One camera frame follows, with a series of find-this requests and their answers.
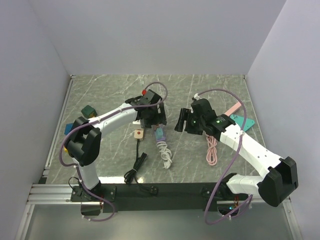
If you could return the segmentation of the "dark green cube plug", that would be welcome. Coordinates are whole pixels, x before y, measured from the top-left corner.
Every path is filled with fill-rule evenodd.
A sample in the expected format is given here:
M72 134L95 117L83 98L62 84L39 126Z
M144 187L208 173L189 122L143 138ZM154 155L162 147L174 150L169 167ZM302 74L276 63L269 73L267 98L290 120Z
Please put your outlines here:
M90 106L90 105L86 105L86 106L81 110L81 113L82 113L82 115L83 115L85 118L87 118L87 119L89 119L89 116L90 116L91 113L95 113L96 116L98 115L98 114L97 114L97 111L96 111L92 106Z

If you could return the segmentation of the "blue cube adapter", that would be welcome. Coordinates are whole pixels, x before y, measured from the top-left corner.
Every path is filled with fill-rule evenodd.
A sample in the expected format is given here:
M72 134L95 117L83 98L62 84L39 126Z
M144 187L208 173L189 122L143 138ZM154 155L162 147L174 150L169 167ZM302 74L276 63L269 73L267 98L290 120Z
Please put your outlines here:
M69 132L72 130L72 127L73 127L73 123L67 123L65 125L65 129L64 129L64 135L68 135Z

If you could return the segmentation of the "pink power strip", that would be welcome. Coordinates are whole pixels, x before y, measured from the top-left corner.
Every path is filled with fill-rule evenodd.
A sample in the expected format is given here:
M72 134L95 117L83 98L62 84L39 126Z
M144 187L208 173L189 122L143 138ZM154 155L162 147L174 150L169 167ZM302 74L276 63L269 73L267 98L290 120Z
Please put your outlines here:
M237 102L230 109L228 109L224 114L227 116L230 116L234 114L236 111L238 111L241 108L241 106L242 106L241 103Z

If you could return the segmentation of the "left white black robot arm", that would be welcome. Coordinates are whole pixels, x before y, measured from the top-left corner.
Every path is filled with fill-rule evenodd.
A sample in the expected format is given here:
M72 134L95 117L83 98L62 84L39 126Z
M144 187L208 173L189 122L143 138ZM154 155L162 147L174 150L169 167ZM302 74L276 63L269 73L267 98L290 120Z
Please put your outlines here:
M127 99L119 107L103 115L89 119L79 117L74 121L61 147L67 150L73 163L66 164L62 159L60 163L76 168L82 195L88 201L94 201L103 195L94 164L100 153L102 138L134 121L139 121L143 129L166 125L165 99L153 90L145 89L142 95Z

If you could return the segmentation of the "beige power strip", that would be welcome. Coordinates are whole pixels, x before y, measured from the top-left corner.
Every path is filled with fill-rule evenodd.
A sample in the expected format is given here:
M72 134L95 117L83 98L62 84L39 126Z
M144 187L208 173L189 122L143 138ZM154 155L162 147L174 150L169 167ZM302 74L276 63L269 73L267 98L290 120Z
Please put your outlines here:
M136 140L142 141L144 139L144 130L143 129L135 129L134 130L134 138Z

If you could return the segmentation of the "purple power strip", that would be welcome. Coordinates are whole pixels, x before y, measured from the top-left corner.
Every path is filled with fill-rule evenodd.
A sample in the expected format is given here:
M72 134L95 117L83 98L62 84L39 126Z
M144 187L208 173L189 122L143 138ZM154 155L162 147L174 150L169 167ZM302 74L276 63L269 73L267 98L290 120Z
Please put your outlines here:
M157 143L166 141L165 131L161 125L155 125L153 132Z

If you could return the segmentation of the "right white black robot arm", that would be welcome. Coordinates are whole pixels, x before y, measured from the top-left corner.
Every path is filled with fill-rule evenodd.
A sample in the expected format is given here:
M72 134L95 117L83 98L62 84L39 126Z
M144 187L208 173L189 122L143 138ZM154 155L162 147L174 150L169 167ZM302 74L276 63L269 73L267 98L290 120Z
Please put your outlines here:
M233 119L216 115L205 98L195 100L191 108L182 108L176 132L214 137L238 151L258 172L257 176L230 174L219 187L222 198L230 200L236 194L259 195L267 204L277 207L298 186L297 164L291 157L282 158L255 141Z

